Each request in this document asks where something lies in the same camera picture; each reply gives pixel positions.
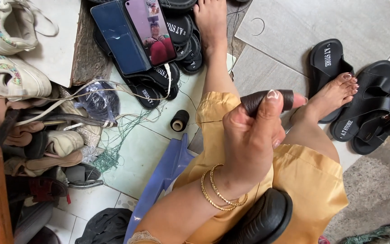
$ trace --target gold bangle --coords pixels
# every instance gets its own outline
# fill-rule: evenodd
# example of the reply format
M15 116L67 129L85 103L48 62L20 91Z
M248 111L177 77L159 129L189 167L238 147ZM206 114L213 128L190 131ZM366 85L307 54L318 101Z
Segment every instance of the gold bangle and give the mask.
M236 207L230 207L230 208L223 208L219 205L216 205L209 197L209 195L207 195L207 192L205 191L205 187L204 187L204 179L205 179L205 175L207 175L207 173L209 172L210 170L207 170L201 177L201 190L202 190L202 193L204 194L204 197L205 199L207 199L207 201L209 201L209 203L211 205L213 205L213 207L219 209L219 210L222 210L222 211L231 211L233 209L235 209Z
M213 190L214 192L216 192L216 195L218 195L218 197L220 197L224 202L226 202L228 205L231 205L231 206L234 206L234 207L240 207L242 206L243 204L246 203L246 201L248 200L248 194L245 194L245 198L243 199L242 202L239 203L239 199L237 199L237 203L233 203L227 199L225 199L218 191L218 189L216 188L216 185L214 183L214 179L213 179L213 172L214 170L218 167L218 166L223 166L224 164L217 164L215 165L211 170L210 170L210 182L211 182L211 186L213 187Z

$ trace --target spool of black thread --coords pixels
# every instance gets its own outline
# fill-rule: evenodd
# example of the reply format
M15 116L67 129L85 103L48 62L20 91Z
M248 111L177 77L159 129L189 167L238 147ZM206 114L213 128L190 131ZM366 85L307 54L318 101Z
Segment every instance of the spool of black thread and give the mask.
M171 120L171 129L176 132L181 132L186 129L189 122L189 113L186 110L179 110L174 118Z

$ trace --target sneaker with colorful sequins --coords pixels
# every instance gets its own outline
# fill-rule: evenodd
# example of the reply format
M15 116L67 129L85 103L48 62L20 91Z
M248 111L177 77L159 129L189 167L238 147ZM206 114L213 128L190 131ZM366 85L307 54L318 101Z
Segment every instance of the sneaker with colorful sequins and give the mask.
M1 96L15 96L8 100L19 101L30 98L22 96L47 97L51 91L51 82L40 70L16 55L0 55Z
M0 54L12 55L37 46L34 15L26 0L0 0Z

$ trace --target foot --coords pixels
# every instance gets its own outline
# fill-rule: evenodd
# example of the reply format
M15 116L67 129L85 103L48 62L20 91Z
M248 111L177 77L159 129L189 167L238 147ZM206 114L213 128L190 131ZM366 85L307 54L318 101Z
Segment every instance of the foot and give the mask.
M194 15L205 57L209 59L216 52L227 53L226 0L199 0Z
M350 73L338 75L335 80L327 83L306 106L303 106L292 116L290 122L308 119L318 122L344 104L351 102L353 95L358 92L358 80Z

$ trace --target phone screen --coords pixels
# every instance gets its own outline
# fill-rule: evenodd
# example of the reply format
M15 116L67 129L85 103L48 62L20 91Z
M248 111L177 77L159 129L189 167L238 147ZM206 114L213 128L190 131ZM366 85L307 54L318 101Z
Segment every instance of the phone screen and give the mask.
M127 0L124 5L151 65L157 67L175 60L176 50L158 0Z

